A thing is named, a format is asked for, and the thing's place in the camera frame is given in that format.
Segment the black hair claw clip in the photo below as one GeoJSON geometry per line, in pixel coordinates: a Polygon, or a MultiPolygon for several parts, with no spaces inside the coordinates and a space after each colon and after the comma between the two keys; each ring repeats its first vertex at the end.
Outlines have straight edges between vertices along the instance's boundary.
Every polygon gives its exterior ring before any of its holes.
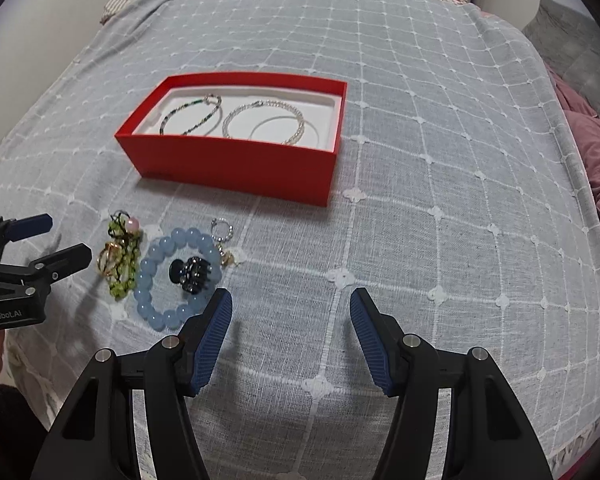
{"type": "Polygon", "coordinates": [[[174,259],[169,266],[169,278],[184,292],[198,295],[210,280],[211,264],[200,257],[190,257],[186,261],[174,259]]]}

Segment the small gold charm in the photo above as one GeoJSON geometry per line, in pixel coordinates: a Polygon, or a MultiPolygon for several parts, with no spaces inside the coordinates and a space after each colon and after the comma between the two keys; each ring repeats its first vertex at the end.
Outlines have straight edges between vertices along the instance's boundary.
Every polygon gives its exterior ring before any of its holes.
{"type": "Polygon", "coordinates": [[[218,249],[223,268],[228,268],[229,266],[239,266],[244,261],[244,253],[239,247],[227,248],[223,245],[219,245],[218,249]]]}

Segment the red jewelry box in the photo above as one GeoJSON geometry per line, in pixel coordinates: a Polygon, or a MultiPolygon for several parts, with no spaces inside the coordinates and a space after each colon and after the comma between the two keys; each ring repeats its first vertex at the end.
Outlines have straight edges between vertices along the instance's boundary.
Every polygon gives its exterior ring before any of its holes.
{"type": "Polygon", "coordinates": [[[166,77],[152,90],[114,134],[126,156],[144,178],[191,183],[328,205],[344,118],[348,84],[342,80],[267,72],[215,72],[166,77]],[[266,91],[276,98],[294,94],[301,101],[326,104],[329,118],[305,112],[315,129],[326,134],[326,148],[227,139],[224,136],[181,136],[153,133],[146,120],[175,90],[190,94],[216,91],[253,96],[266,91]]]}

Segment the thin white bangle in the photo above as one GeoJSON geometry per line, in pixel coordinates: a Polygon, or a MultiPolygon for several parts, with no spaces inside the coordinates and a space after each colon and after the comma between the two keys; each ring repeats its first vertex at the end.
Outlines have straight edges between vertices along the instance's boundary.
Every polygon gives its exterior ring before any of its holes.
{"type": "MultiPolygon", "coordinates": [[[[294,146],[321,148],[322,137],[317,128],[312,122],[302,122],[302,125],[304,127],[302,136],[294,146]]],[[[257,122],[248,134],[248,140],[283,144],[297,132],[299,126],[300,124],[294,116],[273,116],[257,122]]]]}

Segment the grey pillow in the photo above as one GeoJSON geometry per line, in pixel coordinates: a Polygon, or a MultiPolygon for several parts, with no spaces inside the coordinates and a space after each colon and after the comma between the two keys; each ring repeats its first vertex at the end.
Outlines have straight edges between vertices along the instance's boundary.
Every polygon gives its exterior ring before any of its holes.
{"type": "Polygon", "coordinates": [[[540,0],[522,30],[544,62],[600,115],[600,28],[554,0],[540,0]]]}

